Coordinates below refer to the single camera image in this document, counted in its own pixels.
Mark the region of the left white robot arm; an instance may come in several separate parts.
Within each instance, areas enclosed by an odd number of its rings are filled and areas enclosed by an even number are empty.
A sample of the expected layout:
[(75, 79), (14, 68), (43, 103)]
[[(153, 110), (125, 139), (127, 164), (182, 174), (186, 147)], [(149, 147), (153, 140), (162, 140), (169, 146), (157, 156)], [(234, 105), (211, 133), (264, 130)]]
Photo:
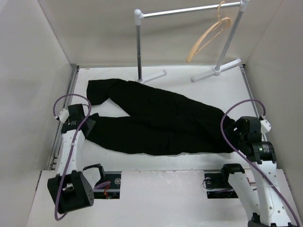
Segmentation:
[(59, 114), (64, 122), (59, 166), (55, 177), (48, 179), (47, 188), (55, 204), (55, 214), (91, 207), (94, 190), (108, 185), (101, 164), (84, 166), (82, 148), (95, 121), (85, 116), (81, 104), (70, 105)]

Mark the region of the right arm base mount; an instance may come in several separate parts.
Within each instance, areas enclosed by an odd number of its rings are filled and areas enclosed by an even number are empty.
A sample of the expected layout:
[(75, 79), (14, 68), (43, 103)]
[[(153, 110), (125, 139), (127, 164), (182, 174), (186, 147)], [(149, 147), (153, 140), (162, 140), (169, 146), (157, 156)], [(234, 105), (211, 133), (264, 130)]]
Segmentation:
[(221, 173), (204, 174), (203, 187), (208, 199), (237, 199), (238, 195), (228, 182), (223, 180)]

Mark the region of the black trousers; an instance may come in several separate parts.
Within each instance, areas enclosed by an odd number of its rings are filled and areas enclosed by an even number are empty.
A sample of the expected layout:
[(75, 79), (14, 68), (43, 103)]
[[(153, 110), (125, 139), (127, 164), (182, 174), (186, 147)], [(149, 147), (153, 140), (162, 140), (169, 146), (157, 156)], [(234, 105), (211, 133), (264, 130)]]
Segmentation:
[(87, 139), (103, 148), (152, 156), (232, 152), (221, 129), (234, 120), (217, 107), (122, 79), (89, 81), (87, 99), (92, 105), (110, 99), (126, 112), (90, 116), (95, 125)]

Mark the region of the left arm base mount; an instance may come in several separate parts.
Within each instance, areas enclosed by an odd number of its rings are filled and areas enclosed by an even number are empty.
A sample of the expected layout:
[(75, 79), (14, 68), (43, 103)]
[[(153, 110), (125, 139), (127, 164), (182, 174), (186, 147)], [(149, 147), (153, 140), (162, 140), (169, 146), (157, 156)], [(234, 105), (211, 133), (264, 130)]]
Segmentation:
[(119, 199), (122, 172), (105, 172), (105, 178), (99, 180), (94, 188), (95, 199)]

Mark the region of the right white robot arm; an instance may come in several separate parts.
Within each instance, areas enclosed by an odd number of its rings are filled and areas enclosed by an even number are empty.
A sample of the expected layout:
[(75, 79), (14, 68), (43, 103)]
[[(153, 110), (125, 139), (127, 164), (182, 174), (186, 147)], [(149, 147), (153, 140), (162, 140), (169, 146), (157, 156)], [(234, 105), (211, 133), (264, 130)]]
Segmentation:
[(255, 188), (240, 164), (223, 165), (219, 180), (236, 192), (249, 227), (298, 227), (300, 221), (279, 189), (274, 146), (262, 139), (270, 130), (271, 124), (257, 117), (241, 117), (222, 129), (227, 144), (249, 164)]

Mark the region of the beige wooden clothes hanger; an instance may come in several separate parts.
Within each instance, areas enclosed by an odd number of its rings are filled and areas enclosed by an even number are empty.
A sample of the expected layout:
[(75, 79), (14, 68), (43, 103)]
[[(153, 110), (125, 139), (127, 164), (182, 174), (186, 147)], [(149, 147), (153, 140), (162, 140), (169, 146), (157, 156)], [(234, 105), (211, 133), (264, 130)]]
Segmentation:
[(217, 8), (217, 21), (211, 25), (192, 46), (186, 57), (186, 63), (190, 63), (195, 55), (202, 51), (210, 42), (212, 42), (219, 34), (232, 25), (232, 20), (229, 17), (220, 16), (220, 8), (225, 3), (221, 1)]

